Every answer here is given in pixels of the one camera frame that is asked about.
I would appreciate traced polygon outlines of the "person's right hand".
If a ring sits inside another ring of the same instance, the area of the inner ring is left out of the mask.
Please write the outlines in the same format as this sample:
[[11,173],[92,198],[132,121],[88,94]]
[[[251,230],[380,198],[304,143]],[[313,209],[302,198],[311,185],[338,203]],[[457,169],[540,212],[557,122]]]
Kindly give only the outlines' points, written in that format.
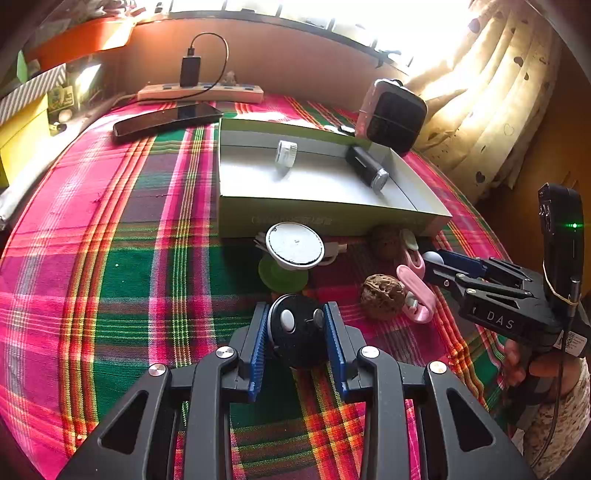
[[524,352],[525,348],[517,342],[511,339],[506,341],[503,375],[509,386],[518,386],[525,380],[527,373],[549,378],[553,383],[548,398],[555,399],[557,396],[567,395],[578,383],[583,369],[583,361],[580,358],[566,355],[564,363],[561,363],[561,354],[554,349],[534,360],[523,360]]

